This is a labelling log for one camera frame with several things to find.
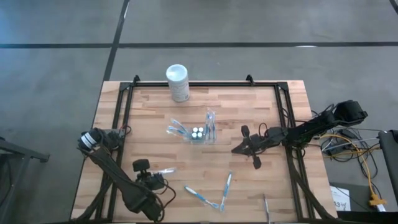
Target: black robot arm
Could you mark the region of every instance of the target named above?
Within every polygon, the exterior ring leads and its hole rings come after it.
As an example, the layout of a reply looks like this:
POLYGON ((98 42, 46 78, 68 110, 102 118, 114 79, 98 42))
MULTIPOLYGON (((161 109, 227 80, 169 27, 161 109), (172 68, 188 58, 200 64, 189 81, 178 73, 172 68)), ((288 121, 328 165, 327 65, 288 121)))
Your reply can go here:
POLYGON ((88 157, 113 180, 128 210, 134 213, 142 211, 152 221, 159 219, 162 207, 156 202, 153 192, 133 182, 103 148, 95 150, 88 157))
POLYGON ((258 134, 250 135, 249 128, 242 126, 243 141, 232 149, 232 153, 243 154, 253 157, 255 169, 260 168, 261 161, 257 154, 263 153, 267 148, 284 146, 304 148, 312 137, 336 126, 352 126, 362 123, 368 116, 357 101, 348 100, 331 105, 322 111, 317 117, 304 122, 295 128, 271 127, 264 136, 258 134))
MULTIPOLYGON (((82 133, 81 138, 78 140, 78 149, 98 165, 116 184, 116 187, 121 191, 123 202, 128 210, 134 213, 143 212, 149 220, 160 222, 164 216, 164 206, 160 198, 153 193, 153 189, 148 188, 144 181, 133 182, 112 159, 111 152, 117 150, 120 143, 121 138, 117 131, 106 133, 102 129, 94 128, 87 133, 82 133)), ((163 177, 158 174, 157 180, 161 184, 163 177)), ((157 187, 159 189, 164 187, 164 185, 161 184, 161 186, 157 187)), ((102 194, 97 195, 98 198, 102 197, 106 191, 100 192, 102 194)), ((92 211, 92 205, 90 205, 84 215, 79 217, 78 220, 90 217, 92 211)))

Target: wooden table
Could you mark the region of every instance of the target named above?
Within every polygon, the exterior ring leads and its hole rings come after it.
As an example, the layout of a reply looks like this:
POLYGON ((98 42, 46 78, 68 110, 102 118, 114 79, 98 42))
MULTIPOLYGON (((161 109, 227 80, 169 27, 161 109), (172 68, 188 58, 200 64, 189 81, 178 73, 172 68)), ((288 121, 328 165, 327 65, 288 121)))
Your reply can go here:
MULTIPOLYGON (((312 114, 304 82, 287 82, 295 118, 310 119, 312 114)), ((95 127, 111 127, 119 83, 104 82, 95 127)), ((166 208, 164 222, 265 222, 263 193, 268 198, 273 222, 296 221, 285 149, 282 146, 267 149, 260 155, 262 167, 259 170, 253 168, 251 157, 231 153, 232 148, 242 141, 242 125, 248 125, 251 133, 256 133, 262 122, 268 127, 280 126, 273 88, 191 87, 190 93, 188 101, 176 103, 171 100, 166 87, 134 88, 133 92, 129 117, 132 133, 126 137, 122 168, 132 180, 136 179, 132 162, 137 159, 148 159, 151 170, 177 168, 176 173, 165 177, 176 190, 177 198, 166 208), (201 126, 207 107, 216 111, 218 139, 215 145, 191 145, 166 133, 171 118, 186 126, 201 126), (208 200, 221 203, 229 170, 233 171, 233 181, 224 213, 205 206, 183 189, 188 185, 208 200)), ((318 147, 308 147, 306 152, 304 161, 310 188, 336 217, 321 152, 318 147)), ((102 175, 102 170, 91 160, 85 161, 72 218, 78 217, 92 201, 102 175)), ((169 190, 160 196, 163 202, 171 197, 169 190)), ((306 211, 302 194, 301 201, 306 211)), ((143 213, 127 210, 118 192, 114 222, 148 222, 148 219, 143 213)))

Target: black floor stripe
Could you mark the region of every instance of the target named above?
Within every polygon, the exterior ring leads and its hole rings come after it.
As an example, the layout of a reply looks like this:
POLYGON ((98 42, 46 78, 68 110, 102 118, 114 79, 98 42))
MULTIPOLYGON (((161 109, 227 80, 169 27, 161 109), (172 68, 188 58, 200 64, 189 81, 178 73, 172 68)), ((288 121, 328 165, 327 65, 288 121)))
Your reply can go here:
POLYGON ((124 0, 124 2, 123 2, 122 11, 121 11, 120 17, 119 17, 118 27, 116 28, 116 33, 114 35, 111 52, 109 53, 108 62, 106 63, 103 81, 109 81, 109 79, 111 78, 113 63, 114 63, 114 59, 116 57, 116 52, 118 51, 120 36, 122 35, 124 19, 125 19, 126 13, 127 13, 127 7, 129 5, 129 2, 130 2, 130 0, 124 0))
POLYGON ((392 42, 213 42, 213 43, 124 43, 121 49, 178 49, 234 47, 398 47, 392 42))
POLYGON ((391 6, 396 11, 396 13, 398 14, 398 4, 397 4, 396 0, 390 0, 390 3, 391 3, 391 6))
POLYGON ((0 44, 0 49, 103 49, 112 44, 0 44))

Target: yellow cable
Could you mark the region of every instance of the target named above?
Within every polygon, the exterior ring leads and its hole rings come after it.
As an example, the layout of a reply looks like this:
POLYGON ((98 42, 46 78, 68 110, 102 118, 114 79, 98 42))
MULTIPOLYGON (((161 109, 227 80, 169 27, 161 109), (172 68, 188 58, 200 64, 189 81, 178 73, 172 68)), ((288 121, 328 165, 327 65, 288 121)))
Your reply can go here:
MULTIPOLYGON (((348 138, 344 138, 343 136, 339 136, 339 135, 337 135, 337 134, 324 134, 324 135, 322 135, 320 138, 326 138, 326 137, 340 138, 340 139, 344 139, 344 140, 347 141, 347 142, 351 142, 351 143, 352 143, 352 141, 349 140, 348 138)), ((358 149, 358 147, 356 147, 356 145, 354 145, 354 144, 352 144, 352 145, 354 146, 354 148, 355 148, 355 150, 356 150, 357 152, 361 152, 361 151, 358 149)), ((366 168, 366 171, 367 171, 367 173, 368 173, 368 182, 369 182, 369 188, 371 189, 371 195, 375 195, 375 193, 374 193, 374 191, 373 191, 373 188, 372 188, 371 172, 370 172, 370 170, 369 170, 368 163, 366 163, 366 161, 365 161, 365 159, 364 159, 364 157, 363 157, 362 155, 360 155, 360 157, 361 157, 361 159, 362 159, 362 161, 363 161, 363 164, 365 164, 365 168, 366 168)))
MULTIPOLYGON (((343 136, 339 136, 339 135, 336 135, 336 134, 324 134, 320 138, 326 138, 326 137, 335 137, 335 138, 344 139, 345 141, 350 142, 354 146, 354 148, 357 151, 357 153, 361 152, 358 149, 358 147, 356 147, 356 145, 354 145, 353 142, 351 140, 349 140, 348 138, 344 138, 343 136)), ((367 170, 367 173, 368 173, 368 182, 369 182, 369 188, 371 189, 371 198, 372 198, 372 200, 369 201, 369 204, 372 205, 372 206, 385 204, 386 201, 384 199, 379 199, 379 196, 377 196, 377 194, 374 193, 373 188, 372 188, 371 172, 369 171, 368 164, 366 163, 366 161, 365 161, 365 159, 364 159, 364 157, 362 155, 360 155, 360 157, 361 157, 361 159, 363 161, 363 164, 365 164, 365 167, 366 167, 366 170, 367 170)))

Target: white toothbrush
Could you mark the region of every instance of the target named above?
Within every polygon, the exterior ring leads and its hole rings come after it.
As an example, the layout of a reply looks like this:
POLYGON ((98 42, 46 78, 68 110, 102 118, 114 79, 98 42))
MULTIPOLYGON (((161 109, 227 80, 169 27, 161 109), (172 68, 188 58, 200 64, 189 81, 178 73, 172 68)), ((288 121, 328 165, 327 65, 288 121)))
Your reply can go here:
POLYGON ((220 210, 222 212, 224 211, 224 201, 226 199, 226 194, 228 193, 228 190, 229 190, 229 185, 231 184, 231 179, 232 179, 232 171, 229 172, 228 180, 226 181, 226 185, 225 185, 225 189, 224 189, 223 200, 221 202, 221 207, 220 207, 220 210))
POLYGON ((207 199, 204 198, 204 196, 196 193, 194 190, 192 190, 188 186, 185 186, 184 188, 185 188, 185 190, 187 190, 188 192, 190 192, 191 194, 193 194, 194 196, 199 198, 202 202, 206 202, 207 204, 211 205, 213 208, 218 208, 218 204, 217 203, 209 202, 207 199))

